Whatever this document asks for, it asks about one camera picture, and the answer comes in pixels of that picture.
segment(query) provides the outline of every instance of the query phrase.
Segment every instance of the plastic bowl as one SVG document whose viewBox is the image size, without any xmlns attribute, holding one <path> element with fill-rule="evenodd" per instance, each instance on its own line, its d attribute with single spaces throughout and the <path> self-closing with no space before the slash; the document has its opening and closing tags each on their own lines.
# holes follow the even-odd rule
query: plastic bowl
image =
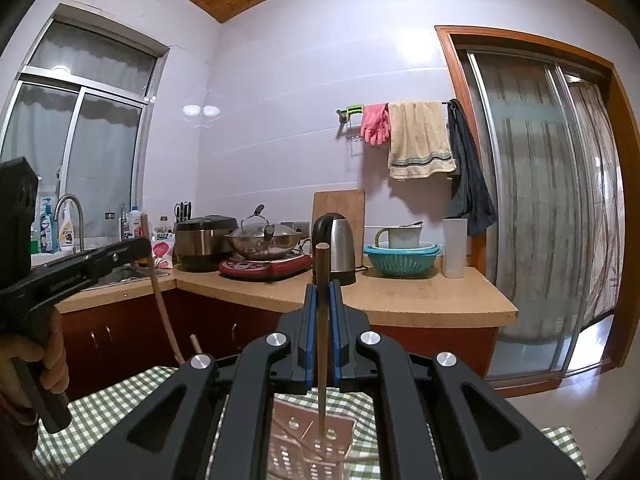
<svg viewBox="0 0 640 480">
<path fill-rule="evenodd" d="M 364 252 L 369 256 L 373 266 L 385 276 L 415 278 L 433 266 L 440 248 L 428 244 L 417 249 L 389 249 L 381 244 L 380 247 L 367 246 Z"/>
</svg>

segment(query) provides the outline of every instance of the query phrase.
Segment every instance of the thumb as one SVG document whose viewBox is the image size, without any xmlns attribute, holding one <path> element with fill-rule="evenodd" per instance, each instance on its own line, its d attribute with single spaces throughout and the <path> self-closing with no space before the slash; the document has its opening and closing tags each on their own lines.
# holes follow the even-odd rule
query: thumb
<svg viewBox="0 0 640 480">
<path fill-rule="evenodd" d="M 40 361 L 44 350 L 30 339 L 17 334 L 0 335 L 0 360 L 14 357 L 27 362 Z"/>
</svg>

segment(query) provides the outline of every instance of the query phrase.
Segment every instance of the silver screw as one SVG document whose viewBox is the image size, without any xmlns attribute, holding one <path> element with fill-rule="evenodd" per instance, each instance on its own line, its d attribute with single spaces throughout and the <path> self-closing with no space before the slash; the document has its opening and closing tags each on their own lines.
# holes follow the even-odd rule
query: silver screw
<svg viewBox="0 0 640 480">
<path fill-rule="evenodd" d="M 451 352 L 440 352 L 438 355 L 436 355 L 436 361 L 441 366 L 450 367 L 458 362 L 458 358 Z"/>
<path fill-rule="evenodd" d="M 198 354 L 194 355 L 189 362 L 193 368 L 204 370 L 204 368 L 209 367 L 209 365 L 211 364 L 211 357 L 204 354 Z"/>
<path fill-rule="evenodd" d="M 380 342 L 380 334 L 373 332 L 373 330 L 368 330 L 360 334 L 360 341 L 365 345 L 377 345 Z"/>
<path fill-rule="evenodd" d="M 273 332 L 267 336 L 267 343 L 271 346 L 282 346 L 287 342 L 287 336 L 282 332 Z"/>
</svg>

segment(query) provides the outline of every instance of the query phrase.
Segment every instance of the plastic bag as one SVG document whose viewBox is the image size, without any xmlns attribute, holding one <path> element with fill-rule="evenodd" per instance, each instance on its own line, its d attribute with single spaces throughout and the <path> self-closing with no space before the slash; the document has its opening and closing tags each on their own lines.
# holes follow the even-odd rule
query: plastic bag
<svg viewBox="0 0 640 480">
<path fill-rule="evenodd" d="M 175 235 L 173 233 L 155 233 L 151 241 L 156 269 L 173 269 Z"/>
</svg>

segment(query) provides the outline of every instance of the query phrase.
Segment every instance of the checkered tablecloth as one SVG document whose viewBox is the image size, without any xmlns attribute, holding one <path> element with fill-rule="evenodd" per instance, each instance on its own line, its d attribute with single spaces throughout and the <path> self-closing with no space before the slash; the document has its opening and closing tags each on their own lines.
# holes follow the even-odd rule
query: checkered tablecloth
<svg viewBox="0 0 640 480">
<path fill-rule="evenodd" d="M 72 422 L 66 430 L 50 435 L 42 423 L 38 428 L 38 448 L 34 460 L 45 475 L 60 478 L 73 462 L 113 428 L 146 396 L 173 374 L 175 368 L 154 367 L 121 383 L 69 404 Z M 278 394 L 277 399 L 311 409 L 318 408 L 318 391 L 306 396 Z M 326 399 L 327 413 L 345 415 L 355 421 L 350 456 L 366 457 L 378 453 L 376 423 L 372 400 L 362 393 L 341 394 L 329 388 Z M 569 428 L 545 428 L 542 433 L 564 451 L 587 478 L 580 449 Z M 374 480 L 380 478 L 380 466 L 371 460 L 344 464 L 343 478 Z"/>
</svg>

